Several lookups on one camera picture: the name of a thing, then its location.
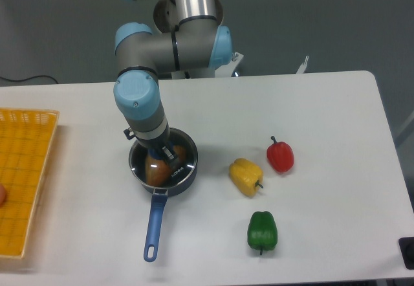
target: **black cable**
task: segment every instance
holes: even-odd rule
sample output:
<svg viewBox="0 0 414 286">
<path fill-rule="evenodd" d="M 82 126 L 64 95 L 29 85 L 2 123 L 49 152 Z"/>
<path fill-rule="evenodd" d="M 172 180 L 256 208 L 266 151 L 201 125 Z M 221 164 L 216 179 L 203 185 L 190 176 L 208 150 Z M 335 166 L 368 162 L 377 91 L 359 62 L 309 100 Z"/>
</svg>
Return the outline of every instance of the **black cable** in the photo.
<svg viewBox="0 0 414 286">
<path fill-rule="evenodd" d="M 36 79 L 36 78 L 49 78 L 53 80 L 54 83 L 59 84 L 59 82 L 55 78 L 53 78 L 52 76 L 48 76 L 47 74 L 39 74 L 37 76 L 28 77 L 28 78 L 20 79 L 20 80 L 13 80 L 13 79 L 8 79 L 8 78 L 0 76 L 0 79 L 4 81 L 8 81 L 8 82 L 24 82 L 24 81 L 28 81 L 28 80 Z"/>
</svg>

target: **black object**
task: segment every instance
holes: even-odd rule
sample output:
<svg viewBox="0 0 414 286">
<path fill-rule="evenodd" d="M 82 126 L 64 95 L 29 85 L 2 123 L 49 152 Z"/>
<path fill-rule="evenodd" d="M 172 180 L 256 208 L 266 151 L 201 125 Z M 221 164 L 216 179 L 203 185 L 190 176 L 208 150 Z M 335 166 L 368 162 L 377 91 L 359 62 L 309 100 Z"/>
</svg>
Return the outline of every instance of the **black object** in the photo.
<svg viewBox="0 0 414 286">
<path fill-rule="evenodd" d="M 49 76 L 49 75 L 47 75 L 47 74 L 39 74 L 39 75 L 37 75 L 37 76 L 28 77 L 28 78 L 25 78 L 25 79 L 20 79 L 20 80 L 13 80 L 13 79 L 8 79 L 8 78 L 5 78 L 5 77 L 0 76 L 0 79 L 2 79 L 2 80 L 4 80 L 4 81 L 8 81 L 8 82 L 16 82 L 16 83 L 17 83 L 17 82 L 29 81 L 29 80 L 31 80 L 31 79 L 36 79 L 36 78 L 49 78 L 49 79 L 53 80 L 53 82 L 54 82 L 54 83 L 59 84 L 59 82 L 58 82 L 55 78 L 53 78 L 52 76 Z"/>
<path fill-rule="evenodd" d="M 406 268 L 414 270 L 414 237 L 402 237 L 398 243 Z"/>
<path fill-rule="evenodd" d="M 135 134 L 131 132 L 130 129 L 125 129 L 124 134 L 127 137 L 128 140 L 131 140 L 132 138 L 135 138 Z"/>
</svg>

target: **white table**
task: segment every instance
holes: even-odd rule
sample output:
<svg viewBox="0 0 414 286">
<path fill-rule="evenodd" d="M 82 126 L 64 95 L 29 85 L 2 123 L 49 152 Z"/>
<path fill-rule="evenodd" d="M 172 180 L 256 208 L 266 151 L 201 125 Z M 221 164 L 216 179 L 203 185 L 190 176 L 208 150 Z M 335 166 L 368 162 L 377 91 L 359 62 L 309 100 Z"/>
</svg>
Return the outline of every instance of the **white table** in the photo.
<svg viewBox="0 0 414 286">
<path fill-rule="evenodd" d="M 143 259 L 151 194 L 128 166 L 132 142 L 112 83 L 0 89 L 1 107 L 60 111 L 38 213 L 21 261 L 1 285 L 245 285 L 414 276 L 398 239 L 414 216 L 375 79 L 368 72 L 160 82 L 171 127 L 199 150 L 193 185 L 168 199 L 158 258 Z M 288 142 L 288 175 L 268 164 L 270 136 Z M 246 198 L 228 178 L 238 157 L 265 189 Z M 246 231 L 272 212 L 273 252 Z"/>
</svg>

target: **yellow plastic tray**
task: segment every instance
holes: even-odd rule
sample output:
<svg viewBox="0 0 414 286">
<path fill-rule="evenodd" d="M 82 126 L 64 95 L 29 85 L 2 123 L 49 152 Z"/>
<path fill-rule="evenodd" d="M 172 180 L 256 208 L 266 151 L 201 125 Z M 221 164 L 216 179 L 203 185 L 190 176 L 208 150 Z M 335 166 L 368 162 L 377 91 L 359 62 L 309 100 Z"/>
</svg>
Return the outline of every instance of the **yellow plastic tray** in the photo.
<svg viewBox="0 0 414 286">
<path fill-rule="evenodd" d="M 0 257 L 22 258 L 59 111 L 0 108 Z"/>
</svg>

